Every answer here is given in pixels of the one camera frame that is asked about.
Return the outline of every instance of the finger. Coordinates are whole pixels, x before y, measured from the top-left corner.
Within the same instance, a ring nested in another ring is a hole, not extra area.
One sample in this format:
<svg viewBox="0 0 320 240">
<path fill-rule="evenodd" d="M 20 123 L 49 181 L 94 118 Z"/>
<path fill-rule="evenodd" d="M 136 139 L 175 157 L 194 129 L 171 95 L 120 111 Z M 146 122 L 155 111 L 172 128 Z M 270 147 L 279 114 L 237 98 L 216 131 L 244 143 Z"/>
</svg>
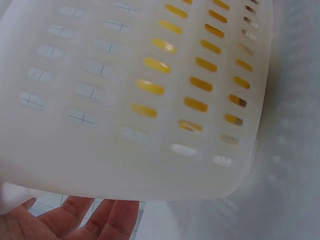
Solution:
<svg viewBox="0 0 320 240">
<path fill-rule="evenodd" d="M 36 198 L 31 198 L 28 201 L 21 204 L 22 207 L 24 207 L 26 210 L 29 210 L 36 202 Z"/>
<path fill-rule="evenodd" d="M 93 198 L 69 196 L 60 207 L 38 218 L 58 238 L 62 238 L 81 224 L 93 201 Z"/>
<path fill-rule="evenodd" d="M 108 222 L 114 203 L 114 200 L 103 200 L 87 223 L 66 236 L 65 240 L 97 240 Z"/>
<path fill-rule="evenodd" d="M 115 201 L 98 240 L 129 240 L 138 216 L 138 201 Z"/>
</svg>

